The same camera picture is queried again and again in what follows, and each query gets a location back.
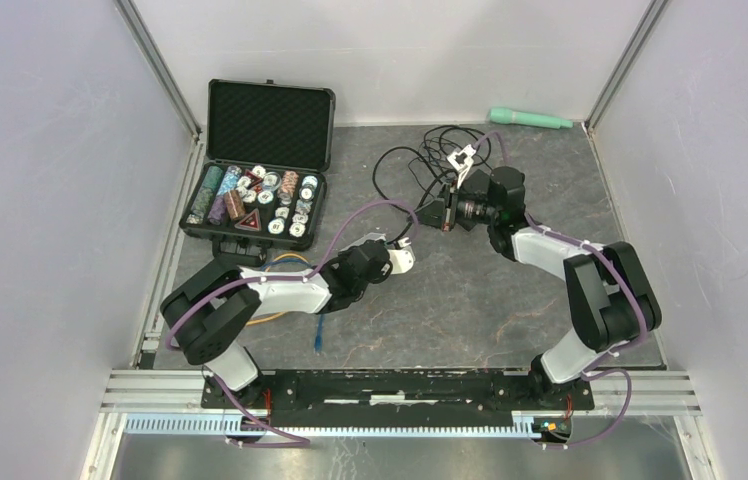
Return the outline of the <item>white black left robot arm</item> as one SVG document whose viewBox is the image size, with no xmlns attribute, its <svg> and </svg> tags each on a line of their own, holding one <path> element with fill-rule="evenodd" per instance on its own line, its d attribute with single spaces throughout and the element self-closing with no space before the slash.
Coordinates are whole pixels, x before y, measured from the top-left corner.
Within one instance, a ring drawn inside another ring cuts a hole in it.
<svg viewBox="0 0 748 480">
<path fill-rule="evenodd" d="M 392 250 L 373 239 L 299 271 L 268 272 L 214 259 L 163 300 L 165 347 L 181 352 L 191 365 L 207 367 L 224 381 L 231 400 L 252 407 L 263 397 L 264 381 L 238 342 L 252 318 L 344 310 L 369 286 L 385 281 L 394 267 Z"/>
</svg>

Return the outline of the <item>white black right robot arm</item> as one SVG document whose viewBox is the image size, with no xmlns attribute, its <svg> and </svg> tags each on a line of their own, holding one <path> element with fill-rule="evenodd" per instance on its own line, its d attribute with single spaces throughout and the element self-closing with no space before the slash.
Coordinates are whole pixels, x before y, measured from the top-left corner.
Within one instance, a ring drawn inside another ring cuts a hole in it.
<svg viewBox="0 0 748 480">
<path fill-rule="evenodd" d="M 585 380 L 607 357 L 644 342 L 662 312 L 635 248 L 626 242 L 593 244 L 538 223 L 526 210 L 525 175 L 503 166 L 425 195 L 415 214 L 421 224 L 449 231 L 484 225 L 504 258 L 541 269 L 565 284 L 571 329 L 531 363 L 527 392 L 552 408 L 568 385 Z"/>
</svg>

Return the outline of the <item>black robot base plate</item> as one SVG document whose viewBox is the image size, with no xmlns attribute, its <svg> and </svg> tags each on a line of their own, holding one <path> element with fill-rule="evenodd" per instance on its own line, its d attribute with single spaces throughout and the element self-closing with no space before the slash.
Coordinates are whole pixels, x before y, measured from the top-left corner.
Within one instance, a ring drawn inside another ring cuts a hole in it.
<svg viewBox="0 0 748 480">
<path fill-rule="evenodd" d="M 497 427 L 515 412 L 590 411 L 582 380 L 505 369 L 275 370 L 237 395 L 276 427 Z"/>
</svg>

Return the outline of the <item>white network switch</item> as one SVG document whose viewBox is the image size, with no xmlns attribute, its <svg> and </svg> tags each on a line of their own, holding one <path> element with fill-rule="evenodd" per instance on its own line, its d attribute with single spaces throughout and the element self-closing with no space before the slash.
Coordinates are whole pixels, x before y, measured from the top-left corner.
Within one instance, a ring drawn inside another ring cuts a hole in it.
<svg viewBox="0 0 748 480">
<path fill-rule="evenodd" d="M 410 246 L 388 249 L 391 274 L 401 275 L 409 272 L 415 264 L 415 255 Z"/>
</svg>

